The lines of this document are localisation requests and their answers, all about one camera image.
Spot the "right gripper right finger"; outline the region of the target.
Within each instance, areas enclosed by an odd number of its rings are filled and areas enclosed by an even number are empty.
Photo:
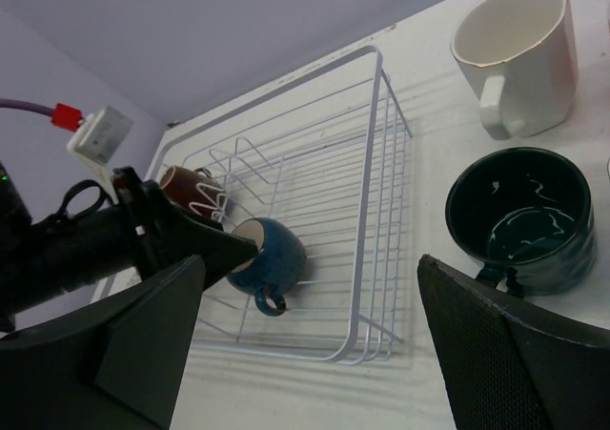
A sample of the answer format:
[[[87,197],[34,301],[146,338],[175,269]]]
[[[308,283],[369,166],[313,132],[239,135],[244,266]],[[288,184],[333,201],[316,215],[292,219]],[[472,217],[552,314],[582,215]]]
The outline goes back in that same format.
[[[417,282],[458,429],[608,428],[608,330],[429,255]]]

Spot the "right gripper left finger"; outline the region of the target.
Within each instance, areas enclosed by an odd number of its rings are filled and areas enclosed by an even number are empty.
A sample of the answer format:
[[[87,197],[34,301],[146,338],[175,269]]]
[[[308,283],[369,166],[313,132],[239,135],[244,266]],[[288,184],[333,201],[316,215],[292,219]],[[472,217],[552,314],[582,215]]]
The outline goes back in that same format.
[[[169,428],[205,276],[202,259],[193,256],[4,336],[2,428]]]

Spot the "brown cup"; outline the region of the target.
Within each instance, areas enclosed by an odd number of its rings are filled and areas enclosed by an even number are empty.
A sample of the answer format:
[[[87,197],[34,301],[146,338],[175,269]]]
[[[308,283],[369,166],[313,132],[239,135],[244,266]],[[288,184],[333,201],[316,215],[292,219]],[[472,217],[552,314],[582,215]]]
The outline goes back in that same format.
[[[209,169],[171,166],[163,173],[159,185],[172,203],[210,220],[222,221],[228,197]]]

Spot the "dark green mug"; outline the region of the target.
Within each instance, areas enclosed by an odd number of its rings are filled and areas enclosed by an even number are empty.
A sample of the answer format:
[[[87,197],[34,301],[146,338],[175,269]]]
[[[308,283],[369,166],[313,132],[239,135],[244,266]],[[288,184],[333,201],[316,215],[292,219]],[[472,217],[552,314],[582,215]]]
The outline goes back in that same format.
[[[566,157],[516,147],[488,154],[454,182],[450,236],[481,264],[476,280],[515,297],[563,293],[590,274],[597,237],[590,187]]]

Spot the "white mug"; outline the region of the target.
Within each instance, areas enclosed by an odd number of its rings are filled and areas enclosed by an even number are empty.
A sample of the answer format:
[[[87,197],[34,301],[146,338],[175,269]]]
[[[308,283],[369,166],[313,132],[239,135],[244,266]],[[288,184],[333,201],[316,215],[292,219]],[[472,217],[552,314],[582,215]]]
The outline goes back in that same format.
[[[484,0],[450,49],[493,139],[543,133],[570,112],[579,81],[570,0]]]

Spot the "dark blue mug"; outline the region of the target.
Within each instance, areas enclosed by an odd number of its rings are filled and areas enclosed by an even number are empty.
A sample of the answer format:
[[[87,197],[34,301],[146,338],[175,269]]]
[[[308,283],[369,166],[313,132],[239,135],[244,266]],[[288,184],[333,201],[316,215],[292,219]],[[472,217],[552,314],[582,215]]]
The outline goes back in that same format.
[[[254,297],[263,315],[283,315],[287,311],[285,295],[304,276],[307,257],[303,244],[286,226],[268,217],[245,220],[233,234],[252,240],[257,256],[232,270],[227,280]]]

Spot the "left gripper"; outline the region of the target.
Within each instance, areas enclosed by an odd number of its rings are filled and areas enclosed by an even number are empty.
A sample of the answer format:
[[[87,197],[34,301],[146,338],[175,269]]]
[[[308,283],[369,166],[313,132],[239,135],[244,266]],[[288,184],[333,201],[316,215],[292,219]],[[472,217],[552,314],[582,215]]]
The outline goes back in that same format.
[[[54,214],[30,227],[30,296],[56,297],[131,267],[144,278],[161,269],[153,209],[145,196],[150,185],[131,167],[114,169],[111,183],[118,191],[111,206],[69,215],[66,196]],[[161,250],[171,263],[199,256],[205,290],[257,256],[252,240],[225,232],[221,223],[172,203],[160,190],[156,219]]]

